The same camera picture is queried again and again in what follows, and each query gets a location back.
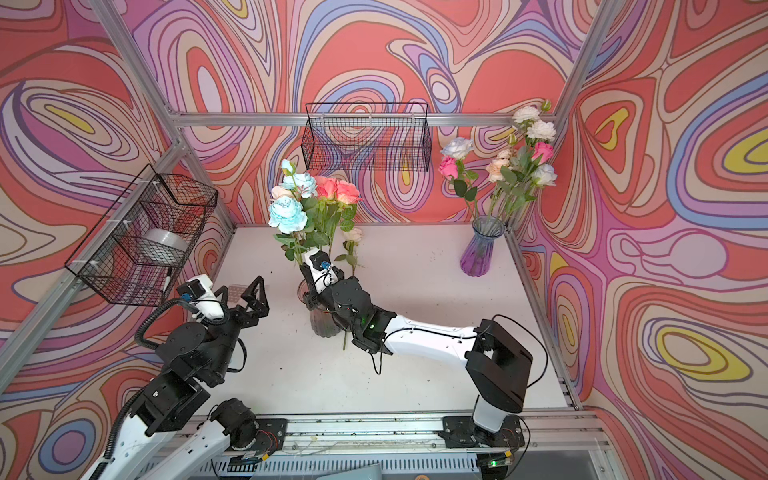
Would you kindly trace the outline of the red glass vase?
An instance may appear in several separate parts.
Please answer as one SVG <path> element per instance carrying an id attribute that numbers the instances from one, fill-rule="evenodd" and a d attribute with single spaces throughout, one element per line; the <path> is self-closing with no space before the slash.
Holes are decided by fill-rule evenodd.
<path id="1" fill-rule="evenodd" d="M 309 311 L 310 326 L 315 335 L 322 338 L 331 338 L 341 332 L 341 328 L 334 322 L 331 313 L 322 306 L 309 309 L 305 295 L 309 292 L 308 285 L 302 280 L 297 288 L 297 298 Z"/>

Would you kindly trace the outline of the small pink rosebud stem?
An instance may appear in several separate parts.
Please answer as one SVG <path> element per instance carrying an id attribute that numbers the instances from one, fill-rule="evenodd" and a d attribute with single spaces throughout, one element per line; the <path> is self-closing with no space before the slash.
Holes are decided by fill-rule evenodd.
<path id="1" fill-rule="evenodd" d="M 336 261 L 345 261 L 351 267 L 351 275 L 354 276 L 358 262 L 359 245 L 363 239 L 363 232 L 359 227 L 354 227 L 342 233 L 344 253 L 336 257 Z"/>

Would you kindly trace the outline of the coral pink rose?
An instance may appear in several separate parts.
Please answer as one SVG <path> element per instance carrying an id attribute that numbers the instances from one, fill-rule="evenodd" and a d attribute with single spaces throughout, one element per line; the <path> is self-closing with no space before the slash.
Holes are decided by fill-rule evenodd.
<path id="1" fill-rule="evenodd" d="M 360 192 L 347 181 L 332 177 L 317 176 L 316 230 L 327 236 L 329 242 L 337 229 L 349 232 L 354 226 Z"/>

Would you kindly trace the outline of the pale blue rose spray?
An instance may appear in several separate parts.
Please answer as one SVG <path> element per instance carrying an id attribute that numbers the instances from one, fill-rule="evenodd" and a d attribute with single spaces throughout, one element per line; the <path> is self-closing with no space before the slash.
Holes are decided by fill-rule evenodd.
<path id="1" fill-rule="evenodd" d="M 299 263 L 302 254 L 315 247 L 315 215 L 318 199 L 316 180 L 306 172 L 299 172 L 297 166 L 288 159 L 280 163 L 283 174 L 278 185 L 294 192 L 295 200 L 282 198 L 268 207 L 268 225 L 277 233 L 275 239 L 280 243 L 285 257 Z"/>

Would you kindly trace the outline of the purple ribbed glass vase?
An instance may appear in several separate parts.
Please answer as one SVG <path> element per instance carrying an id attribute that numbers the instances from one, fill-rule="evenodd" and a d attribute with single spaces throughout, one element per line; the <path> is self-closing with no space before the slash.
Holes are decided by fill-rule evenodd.
<path id="1" fill-rule="evenodd" d="M 494 216 L 483 215 L 472 222 L 473 238 L 460 259 L 461 270 L 470 277 L 482 277 L 490 269 L 494 245 L 505 226 Z"/>

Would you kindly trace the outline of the pink rose stem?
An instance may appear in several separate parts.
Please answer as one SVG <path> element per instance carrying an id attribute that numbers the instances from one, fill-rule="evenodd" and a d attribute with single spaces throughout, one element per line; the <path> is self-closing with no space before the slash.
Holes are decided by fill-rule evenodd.
<path id="1" fill-rule="evenodd" d="M 472 221 L 476 215 L 478 175 L 468 170 L 462 159 L 447 155 L 443 156 L 438 171 L 451 184 L 455 195 L 464 201 L 467 219 Z"/>

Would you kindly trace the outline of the white blue rose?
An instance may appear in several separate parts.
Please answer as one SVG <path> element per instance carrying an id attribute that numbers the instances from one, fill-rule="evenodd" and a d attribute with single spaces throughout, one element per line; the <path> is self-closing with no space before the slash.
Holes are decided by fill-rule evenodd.
<path id="1" fill-rule="evenodd" d="M 555 186 L 557 177 L 552 165 L 541 164 L 531 174 L 531 183 L 538 188 Z"/>
<path id="2" fill-rule="evenodd" d="M 455 160 L 463 160 L 469 153 L 474 150 L 474 143 L 472 140 L 457 137 L 449 142 L 442 150 L 441 154 L 445 157 L 450 157 Z"/>

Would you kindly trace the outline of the peach rose spray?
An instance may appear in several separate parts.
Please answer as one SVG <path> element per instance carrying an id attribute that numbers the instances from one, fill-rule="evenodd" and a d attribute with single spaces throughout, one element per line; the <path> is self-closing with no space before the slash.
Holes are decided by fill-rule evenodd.
<path id="1" fill-rule="evenodd" d="M 493 185 L 493 192 L 491 194 L 491 206 L 488 211 L 488 213 L 491 215 L 494 214 L 494 211 L 501 197 L 501 184 L 505 180 L 503 172 L 510 167 L 512 158 L 512 149 L 506 148 L 500 151 L 486 167 L 486 171 L 488 173 L 487 180 L 490 184 Z"/>

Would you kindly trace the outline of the cream rose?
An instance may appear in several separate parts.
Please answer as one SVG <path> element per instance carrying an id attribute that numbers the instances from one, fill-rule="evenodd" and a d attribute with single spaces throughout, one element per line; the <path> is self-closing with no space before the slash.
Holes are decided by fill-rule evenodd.
<path id="1" fill-rule="evenodd" d="M 289 198 L 295 200 L 294 192 L 290 189 L 284 188 L 281 185 L 276 185 L 271 189 L 271 197 L 274 202 L 282 198 Z"/>

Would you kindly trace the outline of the white rose spray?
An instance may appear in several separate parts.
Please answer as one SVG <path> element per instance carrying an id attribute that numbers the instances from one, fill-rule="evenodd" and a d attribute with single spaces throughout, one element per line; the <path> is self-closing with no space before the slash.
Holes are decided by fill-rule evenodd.
<path id="1" fill-rule="evenodd" d="M 538 143 L 552 143 L 557 135 L 553 122 L 545 121 L 543 115 L 552 109 L 550 100 L 541 105 L 527 105 L 517 109 L 512 116 L 513 125 L 529 146 Z"/>

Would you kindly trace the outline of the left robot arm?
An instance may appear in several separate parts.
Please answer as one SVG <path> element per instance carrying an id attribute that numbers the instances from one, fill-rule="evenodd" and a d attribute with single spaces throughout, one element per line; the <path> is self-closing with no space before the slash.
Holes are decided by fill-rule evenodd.
<path id="1" fill-rule="evenodd" d="M 234 351 L 245 347 L 241 332 L 270 311 L 262 277 L 246 287 L 234 307 L 227 288 L 215 289 L 207 275 L 181 284 L 177 293 L 134 335 L 135 343 L 152 350 L 163 366 L 120 409 L 87 479 L 187 479 L 228 449 L 254 448 L 264 433 L 252 410 L 231 398 L 217 404 L 180 447 L 152 469 L 146 467 L 208 401 L 211 388 L 236 373 L 230 362 Z"/>

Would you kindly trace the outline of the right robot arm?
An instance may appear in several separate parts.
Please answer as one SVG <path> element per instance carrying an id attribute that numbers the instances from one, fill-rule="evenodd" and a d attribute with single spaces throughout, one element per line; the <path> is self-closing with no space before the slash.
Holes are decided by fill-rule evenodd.
<path id="1" fill-rule="evenodd" d="M 448 327 L 412 320 L 375 305 L 356 277 L 345 277 L 328 261 L 300 271 L 307 285 L 308 307 L 329 311 L 335 325 L 351 334 L 355 347 L 382 372 L 386 355 L 431 359 L 464 370 L 477 391 L 470 416 L 448 415 L 438 436 L 448 448 L 521 447 L 520 430 L 526 394 L 544 375 L 532 372 L 533 354 L 495 314 L 476 326 Z"/>

